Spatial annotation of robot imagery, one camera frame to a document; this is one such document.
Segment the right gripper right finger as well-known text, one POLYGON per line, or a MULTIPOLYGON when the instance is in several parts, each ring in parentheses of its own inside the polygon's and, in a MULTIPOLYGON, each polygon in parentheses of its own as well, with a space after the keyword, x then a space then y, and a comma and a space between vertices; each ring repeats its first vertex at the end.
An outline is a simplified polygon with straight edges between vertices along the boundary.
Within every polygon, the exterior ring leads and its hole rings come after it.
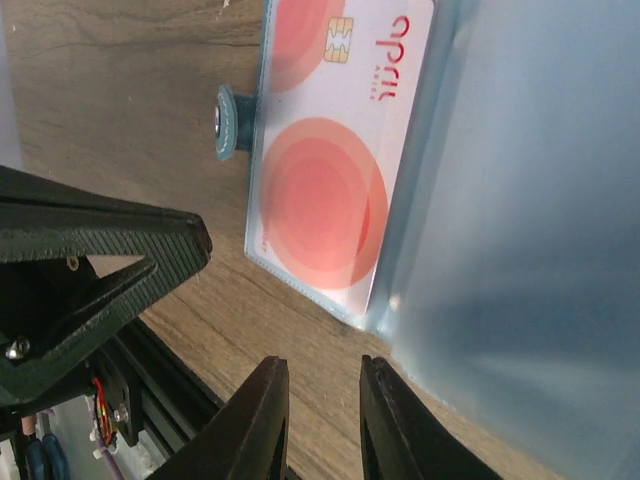
POLYGON ((383 357, 364 355, 360 436, 366 479, 497 479, 383 357))

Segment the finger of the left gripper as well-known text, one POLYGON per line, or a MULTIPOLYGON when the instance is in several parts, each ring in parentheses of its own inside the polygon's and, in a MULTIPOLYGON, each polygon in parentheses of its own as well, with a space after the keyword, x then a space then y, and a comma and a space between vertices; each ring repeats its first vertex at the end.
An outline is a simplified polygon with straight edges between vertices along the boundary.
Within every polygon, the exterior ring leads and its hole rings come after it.
POLYGON ((1 167, 1 201, 144 215, 187 215, 187 212, 97 195, 9 167, 1 167))
POLYGON ((202 270, 191 213, 11 202, 1 208, 1 403, 31 402, 202 270))

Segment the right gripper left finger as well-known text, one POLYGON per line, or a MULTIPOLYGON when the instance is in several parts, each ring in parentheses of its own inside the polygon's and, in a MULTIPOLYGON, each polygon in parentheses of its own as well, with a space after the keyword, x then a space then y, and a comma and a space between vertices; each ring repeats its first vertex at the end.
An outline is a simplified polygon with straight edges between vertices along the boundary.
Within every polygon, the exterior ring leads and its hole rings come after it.
POLYGON ((289 371, 264 358, 211 422, 156 470, 152 479, 284 479, 289 371))

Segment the blue card holder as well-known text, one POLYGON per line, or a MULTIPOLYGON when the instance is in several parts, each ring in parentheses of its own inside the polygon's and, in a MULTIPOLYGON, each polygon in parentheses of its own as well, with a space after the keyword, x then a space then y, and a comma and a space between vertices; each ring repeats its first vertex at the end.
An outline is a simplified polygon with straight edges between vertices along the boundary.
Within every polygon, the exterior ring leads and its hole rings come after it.
MULTIPOLYGON (((639 5, 431 2, 367 311, 325 310, 559 474, 635 479, 639 5)), ((261 52, 216 107, 250 177, 261 52)))

